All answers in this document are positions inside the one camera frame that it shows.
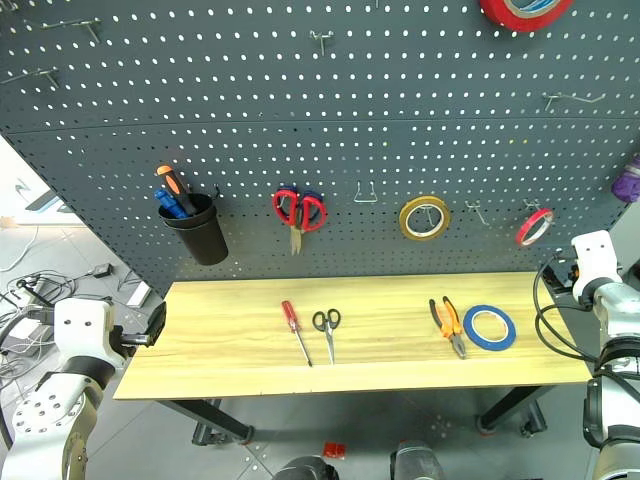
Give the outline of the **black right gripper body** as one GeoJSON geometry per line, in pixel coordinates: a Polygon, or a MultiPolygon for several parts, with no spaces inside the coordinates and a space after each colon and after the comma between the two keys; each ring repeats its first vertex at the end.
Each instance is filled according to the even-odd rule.
{"type": "Polygon", "coordinates": [[[541,279],[552,294],[570,294],[578,279],[577,255],[554,253],[542,267],[541,279]]]}

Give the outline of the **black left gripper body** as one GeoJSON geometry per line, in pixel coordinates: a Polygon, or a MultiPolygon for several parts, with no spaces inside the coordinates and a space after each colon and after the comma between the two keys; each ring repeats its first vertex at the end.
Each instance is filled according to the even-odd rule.
{"type": "Polygon", "coordinates": [[[115,325],[112,330],[112,350],[122,357],[133,357],[141,346],[153,345],[153,339],[146,334],[127,334],[121,325],[115,325]]]}

